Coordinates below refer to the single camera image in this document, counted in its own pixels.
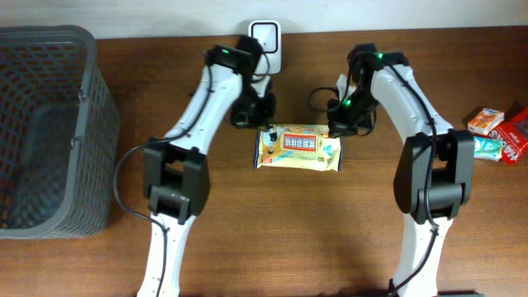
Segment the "teal tissue pack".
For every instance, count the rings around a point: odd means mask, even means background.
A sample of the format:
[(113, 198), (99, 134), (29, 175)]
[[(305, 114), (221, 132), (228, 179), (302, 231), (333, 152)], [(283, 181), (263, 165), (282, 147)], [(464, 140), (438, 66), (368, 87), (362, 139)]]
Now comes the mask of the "teal tissue pack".
[(474, 157), (499, 161), (502, 159), (502, 141), (474, 136)]

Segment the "cream wet wipes pack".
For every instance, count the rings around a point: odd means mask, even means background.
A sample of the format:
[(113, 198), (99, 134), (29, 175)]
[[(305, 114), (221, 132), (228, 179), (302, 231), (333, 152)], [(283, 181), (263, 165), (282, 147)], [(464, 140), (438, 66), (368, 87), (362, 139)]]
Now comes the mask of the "cream wet wipes pack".
[(327, 125), (273, 125), (257, 133), (253, 166), (340, 172), (342, 141)]

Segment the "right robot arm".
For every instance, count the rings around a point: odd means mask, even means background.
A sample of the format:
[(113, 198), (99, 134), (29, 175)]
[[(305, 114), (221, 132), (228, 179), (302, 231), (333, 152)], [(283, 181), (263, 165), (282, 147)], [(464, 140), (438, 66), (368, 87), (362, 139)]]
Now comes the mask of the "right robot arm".
[(470, 198), (474, 137), (444, 120), (427, 100), (401, 52), (356, 45), (348, 73), (328, 102), (332, 138), (366, 136), (383, 107), (403, 148), (393, 191), (403, 213), (403, 242), (388, 296), (436, 296), (437, 272), (447, 232)]

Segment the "orange tissue pack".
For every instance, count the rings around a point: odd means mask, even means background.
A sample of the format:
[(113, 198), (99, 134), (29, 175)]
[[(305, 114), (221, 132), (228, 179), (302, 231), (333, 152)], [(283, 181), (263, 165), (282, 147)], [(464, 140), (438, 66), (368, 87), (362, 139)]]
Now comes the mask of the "orange tissue pack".
[(468, 130), (480, 135), (488, 135), (491, 130), (504, 121), (504, 113), (494, 109), (483, 108), (468, 123)]

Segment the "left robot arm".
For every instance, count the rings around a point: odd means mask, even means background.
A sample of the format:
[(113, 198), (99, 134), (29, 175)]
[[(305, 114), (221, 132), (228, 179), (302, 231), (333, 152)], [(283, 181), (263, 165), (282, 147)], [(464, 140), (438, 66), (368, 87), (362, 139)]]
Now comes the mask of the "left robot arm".
[(186, 240), (210, 194), (207, 154), (223, 121), (268, 130), (276, 98), (269, 76), (258, 77), (264, 49), (243, 35), (234, 47), (205, 54), (200, 83), (178, 122), (144, 147), (144, 196), (152, 233), (140, 296), (178, 296)]

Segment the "red snack bag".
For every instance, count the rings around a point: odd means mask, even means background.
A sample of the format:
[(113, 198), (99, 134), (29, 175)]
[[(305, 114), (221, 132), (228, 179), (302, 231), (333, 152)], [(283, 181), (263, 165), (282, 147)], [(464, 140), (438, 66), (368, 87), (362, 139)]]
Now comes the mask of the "red snack bag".
[(488, 136), (502, 142), (502, 160), (516, 164), (527, 152), (527, 108), (495, 127)]

